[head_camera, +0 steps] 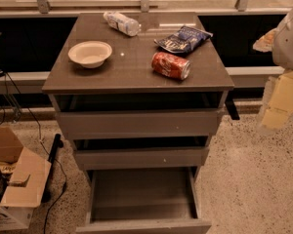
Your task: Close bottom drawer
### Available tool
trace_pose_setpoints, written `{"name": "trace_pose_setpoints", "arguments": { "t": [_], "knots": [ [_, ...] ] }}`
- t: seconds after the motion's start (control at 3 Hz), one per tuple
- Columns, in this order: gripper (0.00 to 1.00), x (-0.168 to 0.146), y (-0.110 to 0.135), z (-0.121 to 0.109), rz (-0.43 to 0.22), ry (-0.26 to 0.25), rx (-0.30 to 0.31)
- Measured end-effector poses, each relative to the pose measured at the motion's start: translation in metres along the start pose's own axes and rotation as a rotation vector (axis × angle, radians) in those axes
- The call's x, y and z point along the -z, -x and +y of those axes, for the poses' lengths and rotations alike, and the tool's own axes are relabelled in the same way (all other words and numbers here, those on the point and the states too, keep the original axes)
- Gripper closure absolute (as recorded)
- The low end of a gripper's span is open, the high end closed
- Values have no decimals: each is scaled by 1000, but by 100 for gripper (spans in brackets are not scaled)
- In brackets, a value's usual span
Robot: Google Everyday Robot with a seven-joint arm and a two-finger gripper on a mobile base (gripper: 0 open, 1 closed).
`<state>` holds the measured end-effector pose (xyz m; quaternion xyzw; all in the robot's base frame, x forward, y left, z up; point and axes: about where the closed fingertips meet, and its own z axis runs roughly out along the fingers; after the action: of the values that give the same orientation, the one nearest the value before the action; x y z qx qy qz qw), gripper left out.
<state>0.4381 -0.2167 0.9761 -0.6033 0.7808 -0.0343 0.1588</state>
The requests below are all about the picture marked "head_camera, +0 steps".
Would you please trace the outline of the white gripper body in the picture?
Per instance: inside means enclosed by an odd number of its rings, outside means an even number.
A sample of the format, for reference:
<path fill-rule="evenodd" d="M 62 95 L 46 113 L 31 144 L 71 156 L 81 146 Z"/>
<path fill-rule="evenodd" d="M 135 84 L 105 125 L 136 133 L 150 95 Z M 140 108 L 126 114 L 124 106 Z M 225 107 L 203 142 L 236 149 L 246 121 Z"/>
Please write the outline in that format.
<path fill-rule="evenodd" d="M 269 108 L 278 113 L 293 113 L 293 71 L 280 75 L 275 82 Z"/>

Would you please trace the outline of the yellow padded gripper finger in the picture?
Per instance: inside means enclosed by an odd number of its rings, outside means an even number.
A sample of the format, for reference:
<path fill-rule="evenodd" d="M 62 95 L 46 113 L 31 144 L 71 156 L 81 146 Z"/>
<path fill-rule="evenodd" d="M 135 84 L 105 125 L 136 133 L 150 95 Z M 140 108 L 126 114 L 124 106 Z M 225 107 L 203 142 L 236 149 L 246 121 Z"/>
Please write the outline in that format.
<path fill-rule="evenodd" d="M 257 116 L 257 129 L 268 135 L 281 129 L 293 114 L 293 75 L 270 77 Z"/>

